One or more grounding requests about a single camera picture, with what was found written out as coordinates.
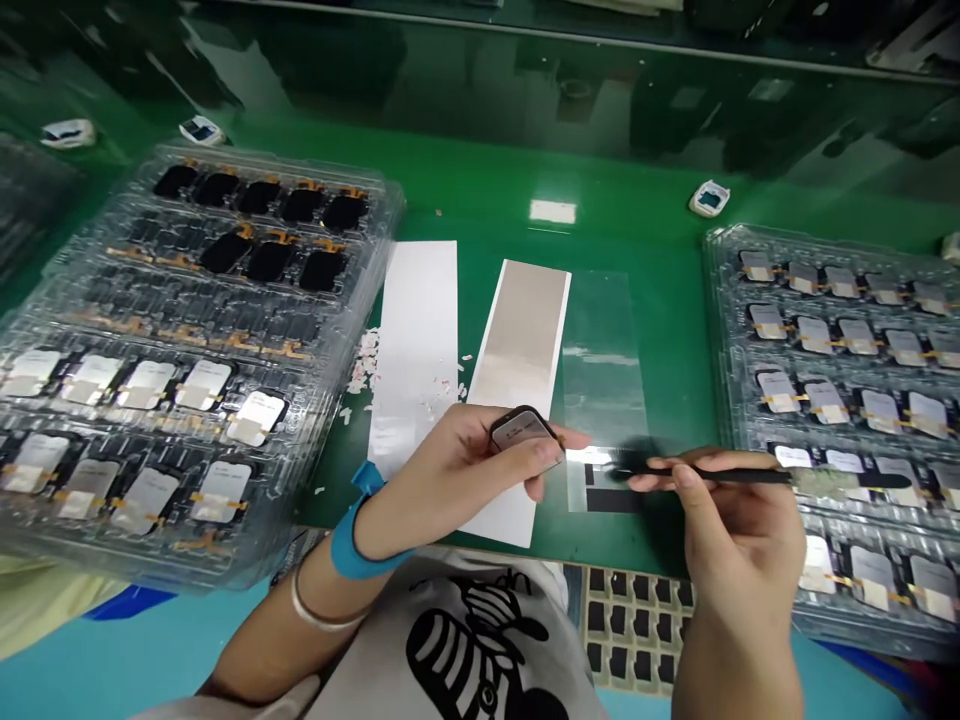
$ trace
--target woman's right hand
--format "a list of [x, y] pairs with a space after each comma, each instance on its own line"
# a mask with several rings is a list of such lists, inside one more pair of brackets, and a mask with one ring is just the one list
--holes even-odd
[[675, 490], [687, 516], [687, 567], [697, 591], [697, 613], [706, 610], [738, 641], [763, 647], [788, 638], [806, 540], [789, 485], [717, 484], [705, 471], [770, 469], [766, 453], [717, 448], [676, 458], [651, 458], [651, 468], [672, 468], [673, 477], [637, 475], [637, 492]]

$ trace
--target hand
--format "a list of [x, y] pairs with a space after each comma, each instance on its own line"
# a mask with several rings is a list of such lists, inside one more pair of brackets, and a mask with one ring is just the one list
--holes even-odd
[[697, 589], [697, 610], [706, 606], [736, 637], [760, 642], [771, 631], [789, 633], [790, 612], [806, 554], [803, 523], [788, 485], [706, 482], [706, 471], [770, 469], [766, 453], [717, 448], [679, 458], [651, 458], [651, 468], [672, 468], [673, 477], [637, 475], [637, 492], [675, 490], [687, 516], [685, 550]]
[[[490, 426], [507, 412], [461, 404], [447, 410], [400, 472], [360, 508], [354, 527], [360, 554], [384, 560], [436, 542], [520, 483], [532, 500], [543, 500], [543, 473], [563, 460], [563, 450], [543, 438], [492, 454]], [[586, 435], [552, 427], [572, 450], [590, 443]]]

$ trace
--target woman's left hand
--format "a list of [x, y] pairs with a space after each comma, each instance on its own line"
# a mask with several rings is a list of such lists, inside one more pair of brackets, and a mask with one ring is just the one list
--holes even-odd
[[[490, 426], [508, 412], [462, 404], [447, 410], [400, 472], [360, 508], [354, 526], [360, 554], [385, 560], [436, 542], [520, 483], [531, 499], [543, 500], [543, 473], [563, 460], [563, 449], [541, 438], [492, 454]], [[582, 433], [552, 427], [571, 450], [590, 443]]]

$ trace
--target plastic tray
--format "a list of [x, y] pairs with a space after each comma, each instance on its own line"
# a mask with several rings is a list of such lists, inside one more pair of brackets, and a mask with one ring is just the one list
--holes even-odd
[[[171, 167], [193, 182], [158, 194]], [[292, 198], [298, 186], [318, 195]], [[251, 189], [276, 197], [253, 212]], [[156, 148], [0, 333], [0, 550], [176, 592], [268, 573], [402, 211], [375, 172]], [[203, 267], [234, 232], [238, 262]], [[265, 278], [251, 263], [268, 243]], [[314, 253], [339, 262], [304, 287]]]
[[[936, 258], [747, 225], [711, 232], [705, 255], [724, 441], [771, 452], [784, 466], [909, 477], [910, 488], [860, 488], [846, 500], [798, 495], [808, 529], [858, 538], [881, 554], [938, 555], [955, 578], [960, 276]], [[897, 332], [912, 334], [916, 352], [904, 352]], [[825, 383], [839, 398], [826, 410], [816, 402]], [[888, 396], [895, 411], [877, 411], [870, 392]], [[942, 403], [942, 423], [911, 412], [922, 408], [917, 394]], [[801, 590], [798, 627], [910, 657], [942, 657], [949, 647], [955, 625], [906, 595], [883, 612], [848, 590]]]

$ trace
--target silver bracelet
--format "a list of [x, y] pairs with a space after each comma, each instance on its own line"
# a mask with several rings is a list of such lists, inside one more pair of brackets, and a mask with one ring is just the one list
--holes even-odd
[[300, 562], [296, 568], [293, 570], [293, 582], [290, 583], [291, 596], [293, 598], [293, 608], [297, 611], [297, 615], [300, 616], [300, 619], [304, 622], [309, 623], [312, 627], [317, 630], [322, 630], [323, 632], [333, 633], [340, 632], [341, 630], [349, 630], [351, 628], [359, 625], [367, 617], [367, 614], [370, 612], [369, 608], [364, 610], [357, 617], [347, 620], [345, 622], [330, 622], [329, 620], [324, 620], [319, 615], [316, 615], [306, 605], [303, 604], [303, 598], [300, 597], [300, 568], [303, 567], [303, 562]]

